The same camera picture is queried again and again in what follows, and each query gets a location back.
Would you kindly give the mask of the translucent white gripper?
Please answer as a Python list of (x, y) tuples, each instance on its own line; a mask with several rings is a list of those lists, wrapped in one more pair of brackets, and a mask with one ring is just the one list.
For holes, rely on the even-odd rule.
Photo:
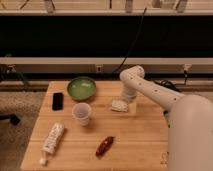
[(137, 111), (137, 103), (133, 99), (128, 99), (122, 96), (122, 100), (127, 104), (127, 112), (130, 114), (135, 114)]

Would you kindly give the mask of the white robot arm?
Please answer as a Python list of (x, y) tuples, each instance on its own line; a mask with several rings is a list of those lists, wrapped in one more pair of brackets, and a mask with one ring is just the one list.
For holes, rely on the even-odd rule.
[(123, 70), (122, 96), (131, 101), (140, 92), (168, 112), (167, 171), (213, 171), (213, 103), (147, 81), (144, 76), (139, 65)]

